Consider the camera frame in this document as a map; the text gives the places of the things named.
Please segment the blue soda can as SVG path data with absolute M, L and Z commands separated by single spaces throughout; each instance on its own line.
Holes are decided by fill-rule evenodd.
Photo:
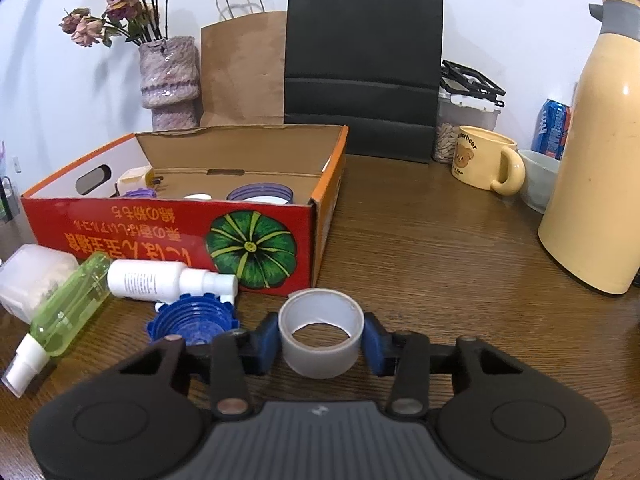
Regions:
M 530 148 L 561 160 L 565 150 L 572 110 L 568 105 L 546 99 L 537 117 L 536 131 Z

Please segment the grey white ceramic cup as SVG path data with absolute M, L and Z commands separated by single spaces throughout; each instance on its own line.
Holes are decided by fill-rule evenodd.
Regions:
M 525 166 L 525 182 L 520 196 L 534 211 L 544 214 L 554 189 L 560 162 L 535 151 L 519 150 Z

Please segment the purple ridged lid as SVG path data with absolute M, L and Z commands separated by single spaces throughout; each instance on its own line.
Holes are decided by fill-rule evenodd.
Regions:
M 122 197 L 128 198 L 157 198 L 157 192 L 154 188 L 137 188 L 136 190 L 129 190 L 122 194 Z

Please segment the clear jar with black lid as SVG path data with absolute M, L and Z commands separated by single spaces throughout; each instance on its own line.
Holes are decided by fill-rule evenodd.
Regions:
M 433 158 L 450 164 L 461 126 L 494 130 L 506 92 L 475 68 L 443 60 Z

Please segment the red orange cardboard box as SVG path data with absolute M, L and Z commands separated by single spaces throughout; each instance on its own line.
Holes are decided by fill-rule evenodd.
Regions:
M 85 258 L 180 261 L 287 295 L 317 283 L 346 165 L 344 126 L 221 126 L 128 134 L 23 194 L 39 244 Z M 157 198 L 117 194 L 128 169 L 163 177 Z M 294 203 L 230 202 L 244 184 L 292 188 Z M 206 193 L 212 200 L 184 200 Z

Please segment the yellow bear mug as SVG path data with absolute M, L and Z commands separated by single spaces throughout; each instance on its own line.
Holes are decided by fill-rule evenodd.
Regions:
M 461 126 L 451 174 L 473 188 L 512 196 L 520 192 L 526 170 L 513 139 L 495 131 Z

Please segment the clear tape roll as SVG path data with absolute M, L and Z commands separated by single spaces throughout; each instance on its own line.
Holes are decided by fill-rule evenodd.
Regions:
M 344 292 L 327 288 L 292 292 L 279 311 L 278 326 L 283 359 L 299 376 L 335 378 L 358 360 L 364 314 Z

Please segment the white translucent container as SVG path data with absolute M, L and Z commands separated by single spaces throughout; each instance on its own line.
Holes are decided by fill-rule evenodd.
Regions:
M 9 314 L 30 324 L 48 298 L 78 268 L 68 252 L 24 244 L 1 265 L 1 305 Z

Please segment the cream thermos jug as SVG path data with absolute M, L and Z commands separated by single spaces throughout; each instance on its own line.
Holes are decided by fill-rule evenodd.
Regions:
M 601 29 L 538 238 L 579 281 L 623 295 L 639 270 L 639 0 L 589 12 Z

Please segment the blue ridged lid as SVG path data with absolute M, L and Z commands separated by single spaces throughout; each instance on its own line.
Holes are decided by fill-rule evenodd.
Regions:
M 170 304 L 162 304 L 146 324 L 146 332 L 150 341 L 180 336 L 187 346 L 194 346 L 209 344 L 218 335 L 239 327 L 234 304 L 206 292 L 201 296 L 184 294 Z

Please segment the black paper bag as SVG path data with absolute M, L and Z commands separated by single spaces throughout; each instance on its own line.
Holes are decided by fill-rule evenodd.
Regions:
M 428 162 L 444 0 L 288 0 L 284 119 L 343 125 L 350 154 Z

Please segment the dried pink rose bouquet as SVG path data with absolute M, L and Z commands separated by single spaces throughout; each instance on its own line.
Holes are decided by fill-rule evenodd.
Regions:
M 115 37 L 140 47 L 169 37 L 168 4 L 169 0 L 105 0 L 102 13 L 76 8 L 65 13 L 58 27 L 83 48 L 109 48 Z

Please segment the purple rimmed white lid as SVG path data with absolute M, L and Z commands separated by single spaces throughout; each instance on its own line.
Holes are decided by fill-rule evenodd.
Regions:
M 280 183 L 250 183 L 232 190 L 228 194 L 227 200 L 230 202 L 289 205 L 294 203 L 294 192 L 292 188 Z

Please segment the green spray bottle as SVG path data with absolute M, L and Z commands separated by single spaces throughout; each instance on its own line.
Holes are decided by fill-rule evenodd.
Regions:
M 107 272 L 113 260 L 94 252 L 44 303 L 17 346 L 2 384 L 20 398 L 51 358 L 65 352 L 109 296 Z

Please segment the small white cap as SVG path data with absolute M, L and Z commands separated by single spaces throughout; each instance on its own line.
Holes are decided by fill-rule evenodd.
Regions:
M 212 200 L 213 197 L 206 193 L 193 193 L 183 197 L 184 200 Z

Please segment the brown paper bag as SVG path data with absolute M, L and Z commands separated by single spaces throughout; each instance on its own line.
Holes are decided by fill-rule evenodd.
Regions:
M 262 0 L 217 1 L 220 21 L 201 29 L 201 125 L 281 125 L 286 13 Z

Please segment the white plastic bottle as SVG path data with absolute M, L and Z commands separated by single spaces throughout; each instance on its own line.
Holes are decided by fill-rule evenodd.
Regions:
M 174 302 L 185 294 L 234 299 L 239 289 L 234 274 L 193 269 L 180 261 L 117 259 L 106 277 L 115 297 L 142 301 Z

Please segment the white cube charger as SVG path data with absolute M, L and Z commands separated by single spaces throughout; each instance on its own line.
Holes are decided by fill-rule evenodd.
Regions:
M 155 188 L 162 182 L 163 177 L 155 173 L 152 166 L 140 166 L 126 170 L 116 181 L 116 191 L 122 196 L 129 190 L 137 188 Z

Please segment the pink textured ceramic vase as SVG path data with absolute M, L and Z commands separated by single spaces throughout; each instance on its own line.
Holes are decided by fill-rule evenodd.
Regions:
M 155 40 L 139 47 L 142 107 L 151 111 L 154 131 L 198 126 L 198 49 L 192 36 Z

